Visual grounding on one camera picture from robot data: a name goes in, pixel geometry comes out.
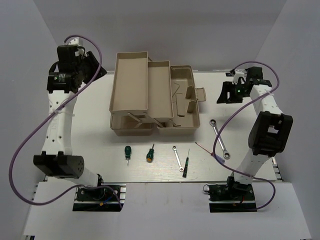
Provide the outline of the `large silver ratchet wrench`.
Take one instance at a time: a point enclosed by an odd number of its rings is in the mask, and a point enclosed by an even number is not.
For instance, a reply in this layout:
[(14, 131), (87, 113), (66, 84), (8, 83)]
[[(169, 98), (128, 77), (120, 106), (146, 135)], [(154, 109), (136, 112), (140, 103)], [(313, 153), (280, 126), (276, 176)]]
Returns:
[[(209, 121), (209, 124), (211, 125), (211, 127), (213, 128), (213, 131), (214, 131), (215, 135), (217, 136), (218, 133), (219, 133), (219, 129), (218, 129), (218, 127), (217, 127), (217, 122), (216, 122), (216, 120), (215, 120), (215, 119), (211, 119), (211, 120)], [(218, 137), (218, 140), (217, 140), (217, 141), (218, 141), (218, 143), (219, 143), (219, 145), (220, 145), (220, 147), (221, 147), (221, 149), (222, 149), (223, 158), (224, 158), (225, 160), (229, 160), (230, 157), (231, 157), (231, 155), (230, 155), (230, 153), (227, 151), (227, 149), (226, 149), (226, 147), (225, 147), (225, 144), (224, 144), (221, 136)]]

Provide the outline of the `beige plastic toolbox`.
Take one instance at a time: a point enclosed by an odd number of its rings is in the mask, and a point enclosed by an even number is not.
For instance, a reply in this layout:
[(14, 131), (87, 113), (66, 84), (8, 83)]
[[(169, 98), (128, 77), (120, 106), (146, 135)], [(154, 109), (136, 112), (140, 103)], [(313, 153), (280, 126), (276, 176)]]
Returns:
[(155, 129), (163, 136), (192, 135), (205, 101), (192, 66), (155, 61), (146, 51), (117, 53), (109, 112), (118, 136), (148, 136)]

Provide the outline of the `red blue screwdriver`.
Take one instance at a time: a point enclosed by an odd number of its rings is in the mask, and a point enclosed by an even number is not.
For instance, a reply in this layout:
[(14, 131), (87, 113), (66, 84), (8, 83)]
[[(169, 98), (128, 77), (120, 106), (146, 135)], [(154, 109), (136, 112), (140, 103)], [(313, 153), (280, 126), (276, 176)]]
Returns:
[(210, 152), (209, 150), (207, 150), (206, 148), (204, 148), (202, 145), (200, 145), (197, 142), (195, 142), (195, 144), (197, 146), (199, 146), (201, 149), (203, 149), (204, 151), (206, 151), (207, 153), (209, 153), (218, 163), (220, 163), (220, 164), (224, 164), (225, 163), (225, 160), (223, 158), (221, 158), (220, 156), (214, 155), (213, 152)]

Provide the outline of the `small silver ratchet wrench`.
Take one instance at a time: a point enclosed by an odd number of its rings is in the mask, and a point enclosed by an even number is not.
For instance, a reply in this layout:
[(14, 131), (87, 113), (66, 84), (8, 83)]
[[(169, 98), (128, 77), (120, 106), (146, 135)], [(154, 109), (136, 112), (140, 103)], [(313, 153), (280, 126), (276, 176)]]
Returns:
[(180, 161), (180, 158), (179, 158), (179, 154), (178, 154), (178, 151), (177, 151), (177, 147), (174, 145), (172, 147), (172, 150), (173, 150), (173, 152), (175, 154), (175, 157), (176, 157), (176, 160), (177, 160), (177, 163), (178, 163), (178, 166), (179, 166), (179, 171), (183, 172), (184, 168), (182, 167), (182, 164), (181, 164), (181, 161)]

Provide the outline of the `stubby green screwdriver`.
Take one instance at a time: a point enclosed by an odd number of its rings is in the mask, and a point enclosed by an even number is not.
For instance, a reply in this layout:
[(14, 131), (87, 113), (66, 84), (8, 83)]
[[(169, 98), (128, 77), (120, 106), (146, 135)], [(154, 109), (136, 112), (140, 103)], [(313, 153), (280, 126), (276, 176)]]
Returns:
[(132, 148), (131, 146), (127, 145), (124, 148), (124, 154), (125, 154), (125, 159), (127, 161), (127, 166), (129, 165), (129, 161), (131, 159), (131, 154), (132, 154)]

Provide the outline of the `black green precision screwdriver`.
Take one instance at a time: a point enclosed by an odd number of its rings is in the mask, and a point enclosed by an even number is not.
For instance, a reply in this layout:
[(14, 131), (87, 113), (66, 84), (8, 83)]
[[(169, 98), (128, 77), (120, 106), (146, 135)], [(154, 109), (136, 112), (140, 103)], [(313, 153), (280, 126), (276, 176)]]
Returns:
[(184, 169), (183, 169), (183, 174), (182, 174), (183, 178), (187, 177), (188, 165), (189, 165), (189, 154), (190, 154), (190, 151), (188, 150), (187, 157), (186, 157), (186, 160), (185, 160)]

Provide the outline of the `green orange screwdriver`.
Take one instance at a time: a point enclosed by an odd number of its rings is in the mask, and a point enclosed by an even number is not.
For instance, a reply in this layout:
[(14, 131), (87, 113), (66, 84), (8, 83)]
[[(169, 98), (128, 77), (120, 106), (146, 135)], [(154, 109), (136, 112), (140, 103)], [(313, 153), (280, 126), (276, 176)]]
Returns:
[(154, 159), (154, 152), (155, 152), (154, 146), (155, 146), (155, 144), (152, 145), (152, 147), (149, 149), (149, 151), (148, 151), (148, 153), (146, 155), (146, 161), (148, 163), (151, 163), (153, 161), (153, 159)]

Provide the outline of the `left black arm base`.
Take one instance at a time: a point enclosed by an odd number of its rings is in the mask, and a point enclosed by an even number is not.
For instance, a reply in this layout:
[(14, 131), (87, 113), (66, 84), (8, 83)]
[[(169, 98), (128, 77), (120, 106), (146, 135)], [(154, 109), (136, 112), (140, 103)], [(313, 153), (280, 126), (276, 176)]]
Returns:
[(125, 183), (104, 183), (100, 189), (77, 188), (73, 212), (120, 212), (125, 203)]

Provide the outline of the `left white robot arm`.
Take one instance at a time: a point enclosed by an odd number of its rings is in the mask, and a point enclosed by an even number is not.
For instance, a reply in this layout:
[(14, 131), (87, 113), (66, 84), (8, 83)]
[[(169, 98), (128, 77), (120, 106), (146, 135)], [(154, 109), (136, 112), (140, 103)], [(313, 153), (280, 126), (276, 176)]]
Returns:
[(99, 174), (85, 167), (84, 158), (73, 154), (71, 130), (81, 85), (107, 72), (99, 68), (92, 52), (77, 43), (58, 46), (57, 56), (58, 61), (48, 71), (46, 88), (51, 118), (41, 154), (33, 157), (33, 164), (49, 177), (89, 186), (90, 196), (99, 200), (105, 196), (106, 187), (99, 183)]

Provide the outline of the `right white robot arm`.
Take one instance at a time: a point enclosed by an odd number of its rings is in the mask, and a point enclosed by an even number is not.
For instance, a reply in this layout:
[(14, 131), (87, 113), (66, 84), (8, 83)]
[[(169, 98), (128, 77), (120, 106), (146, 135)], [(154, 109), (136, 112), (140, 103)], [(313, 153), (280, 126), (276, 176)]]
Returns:
[(242, 103), (251, 98), (257, 118), (248, 136), (248, 152), (227, 179), (226, 195), (236, 200), (249, 190), (263, 164), (284, 151), (293, 117), (284, 114), (272, 94), (272, 83), (263, 78), (262, 67), (231, 70), (232, 81), (222, 84), (218, 104)]

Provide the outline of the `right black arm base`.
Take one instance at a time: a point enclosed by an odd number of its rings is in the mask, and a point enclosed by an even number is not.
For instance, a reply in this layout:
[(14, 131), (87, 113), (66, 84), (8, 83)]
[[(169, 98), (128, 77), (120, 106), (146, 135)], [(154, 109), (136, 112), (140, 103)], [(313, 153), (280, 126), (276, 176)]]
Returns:
[(252, 185), (248, 190), (231, 190), (226, 184), (205, 184), (203, 192), (209, 196), (210, 213), (256, 212), (257, 205)]

